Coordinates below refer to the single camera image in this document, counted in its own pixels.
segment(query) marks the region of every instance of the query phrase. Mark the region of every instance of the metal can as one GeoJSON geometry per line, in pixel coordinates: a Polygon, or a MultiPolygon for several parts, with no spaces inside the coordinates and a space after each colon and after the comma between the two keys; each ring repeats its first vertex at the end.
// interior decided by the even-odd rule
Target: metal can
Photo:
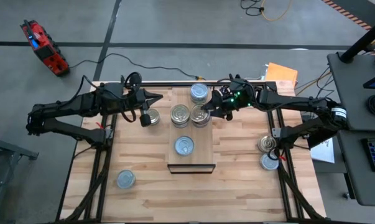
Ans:
{"type": "Polygon", "coordinates": [[[194,142],[188,136],[181,136],[175,141],[175,150],[181,156],[188,156],[194,150],[194,142]]]}
{"type": "Polygon", "coordinates": [[[190,96],[194,103],[204,103],[208,96],[208,87],[205,84],[196,83],[190,89],[190,96]]]}
{"type": "Polygon", "coordinates": [[[118,174],[117,185],[120,189],[129,189],[135,183],[135,175],[130,170],[122,170],[118,174]]]}
{"type": "Polygon", "coordinates": [[[190,112],[185,105],[175,105],[170,110],[170,119],[176,128],[184,128],[188,125],[190,112]]]}
{"type": "Polygon", "coordinates": [[[148,109],[146,112],[150,116],[151,125],[156,125],[160,122],[160,113],[156,109],[148,109]]]}
{"type": "Polygon", "coordinates": [[[197,128],[205,127],[211,120],[209,111],[201,110],[203,105],[203,103],[197,103],[190,112],[190,118],[193,121],[193,125],[197,128]]]}
{"type": "Polygon", "coordinates": [[[264,153],[267,153],[276,147],[276,141],[272,136],[264,136],[257,142],[257,148],[264,153]]]}
{"type": "MultiPolygon", "coordinates": [[[[270,156],[273,159],[277,158],[277,156],[275,156],[273,152],[270,153],[270,156]]],[[[278,160],[270,159],[267,153],[262,155],[260,163],[261,163],[261,167],[265,170],[275,170],[279,167],[279,164],[280,164],[278,160]]]]}

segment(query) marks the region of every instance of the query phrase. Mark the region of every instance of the wooden table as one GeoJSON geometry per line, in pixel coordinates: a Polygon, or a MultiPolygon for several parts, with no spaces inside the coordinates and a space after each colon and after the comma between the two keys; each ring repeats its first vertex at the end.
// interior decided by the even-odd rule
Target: wooden table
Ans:
{"type": "MultiPolygon", "coordinates": [[[[280,95],[294,95],[291,82],[279,81],[280,95]]],[[[285,214],[276,171],[259,165],[262,155],[257,140],[269,135],[266,113],[254,108],[234,112],[234,119],[212,119],[212,174],[171,174],[167,168],[171,87],[146,90],[164,98],[152,105],[161,115],[156,126],[142,128],[139,121],[128,123],[122,116],[114,132],[113,152],[106,188],[102,222],[259,222],[284,221],[285,214]],[[136,183],[129,190],[116,184],[119,171],[130,169],[136,183]]],[[[298,111],[283,110],[285,125],[302,122],[298,111]]],[[[101,117],[84,118],[82,126],[97,128],[101,117]]],[[[296,144],[307,146],[306,141],[296,144]]],[[[87,148],[79,142],[76,153],[87,148]]],[[[310,151],[291,150],[299,189],[325,216],[310,151]]],[[[88,190],[95,151],[80,154],[73,162],[60,218],[71,214],[88,190]]],[[[290,204],[295,214],[292,194],[290,204]]],[[[93,201],[96,210],[98,194],[93,201]]]]}

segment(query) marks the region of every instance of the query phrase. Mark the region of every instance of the can lid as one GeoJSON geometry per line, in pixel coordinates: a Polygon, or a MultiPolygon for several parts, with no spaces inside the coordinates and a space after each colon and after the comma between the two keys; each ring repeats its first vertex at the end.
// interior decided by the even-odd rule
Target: can lid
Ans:
{"type": "Polygon", "coordinates": [[[117,185],[120,189],[131,188],[135,182],[135,175],[130,170],[122,170],[118,174],[117,185]]]}
{"type": "Polygon", "coordinates": [[[188,136],[181,136],[175,141],[175,150],[181,156],[190,155],[194,149],[194,142],[188,136]]]}
{"type": "Polygon", "coordinates": [[[148,109],[147,114],[150,116],[152,124],[155,124],[160,119],[160,113],[156,109],[148,109]]]}
{"type": "Polygon", "coordinates": [[[208,95],[208,87],[202,83],[192,85],[190,93],[195,98],[204,98],[208,95]]]}
{"type": "Polygon", "coordinates": [[[257,142],[257,147],[262,152],[269,152],[276,147],[276,141],[272,136],[264,136],[257,142]]]}
{"type": "MultiPolygon", "coordinates": [[[[270,153],[270,156],[273,158],[273,159],[276,159],[277,156],[275,156],[274,153],[270,153]]],[[[267,153],[263,154],[262,157],[261,157],[261,166],[263,169],[265,170],[275,170],[279,167],[279,161],[276,160],[272,160],[269,158],[269,156],[267,155],[267,153]]]]}
{"type": "Polygon", "coordinates": [[[190,117],[191,117],[192,121],[201,122],[201,121],[206,120],[209,117],[210,114],[209,114],[208,110],[201,110],[201,107],[203,105],[204,105],[203,103],[197,103],[193,107],[193,109],[190,113],[190,117]]]}
{"type": "Polygon", "coordinates": [[[190,116],[187,106],[185,105],[175,105],[170,110],[170,117],[175,123],[185,123],[190,116]]]}

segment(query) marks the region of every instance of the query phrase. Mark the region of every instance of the concrete floor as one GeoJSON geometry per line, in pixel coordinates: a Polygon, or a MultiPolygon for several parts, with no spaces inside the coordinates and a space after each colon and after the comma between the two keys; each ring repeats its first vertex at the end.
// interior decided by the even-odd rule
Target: concrete floor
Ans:
{"type": "MultiPolygon", "coordinates": [[[[103,42],[115,0],[0,1],[0,41],[25,41],[23,19],[35,19],[57,42],[103,42]]],[[[269,17],[286,7],[282,0],[266,2],[269,17]]],[[[123,0],[112,43],[205,43],[351,45],[365,30],[321,0],[294,0],[277,22],[246,16],[239,0],[123,0]]],[[[101,47],[61,47],[70,65],[97,60],[101,47]]],[[[299,71],[299,83],[317,78],[327,68],[326,55],[335,50],[269,49],[134,49],[109,48],[148,66],[179,67],[192,75],[217,80],[228,73],[258,77],[262,66],[278,63],[299,71]]],[[[27,113],[34,103],[69,99],[82,75],[93,78],[96,65],[84,63],[63,78],[52,75],[29,47],[0,47],[0,139],[40,153],[38,160],[22,159],[9,183],[0,220],[42,223],[55,219],[67,178],[75,141],[59,134],[28,136],[27,113]]],[[[106,59],[100,80],[119,80],[138,71],[144,80],[189,80],[176,71],[147,70],[125,59],[106,59]]],[[[312,86],[302,96],[317,94],[312,86]]],[[[338,100],[334,92],[330,97],[338,100]]],[[[66,122],[81,123],[79,117],[66,122]]],[[[318,175],[328,217],[333,220],[375,223],[375,208],[345,201],[340,175],[318,175]]]]}

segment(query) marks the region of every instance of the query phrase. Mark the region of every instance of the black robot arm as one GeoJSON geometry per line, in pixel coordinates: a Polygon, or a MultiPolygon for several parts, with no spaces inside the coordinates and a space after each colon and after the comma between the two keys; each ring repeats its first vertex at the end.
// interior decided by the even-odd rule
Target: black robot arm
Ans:
{"type": "Polygon", "coordinates": [[[219,90],[212,90],[212,99],[202,107],[204,110],[210,110],[211,116],[231,120],[232,111],[248,106],[263,112],[280,108],[308,111],[317,115],[317,118],[295,127],[272,129],[272,135],[280,149],[293,148],[297,138],[306,134],[321,133],[320,136],[325,141],[334,136],[338,130],[346,127],[346,110],[329,98],[280,96],[268,86],[252,86],[239,75],[235,78],[230,75],[230,78],[219,82],[224,80],[230,82],[219,90]]]}
{"type": "Polygon", "coordinates": [[[130,74],[126,80],[121,77],[120,83],[100,83],[99,86],[95,86],[88,80],[95,87],[92,92],[80,95],[77,92],[69,101],[34,105],[28,114],[26,128],[29,134],[37,136],[42,133],[54,132],[71,136],[77,140],[84,139],[93,147],[102,146],[106,144],[112,131],[100,128],[89,130],[63,123],[56,118],[70,115],[93,117],[97,114],[121,113],[128,122],[133,122],[136,120],[134,110],[140,110],[141,125],[146,127],[151,124],[146,111],[151,104],[161,99],[162,95],[140,89],[141,81],[141,76],[137,72],[130,74]],[[127,111],[132,113],[132,119],[125,115],[127,111]]]}

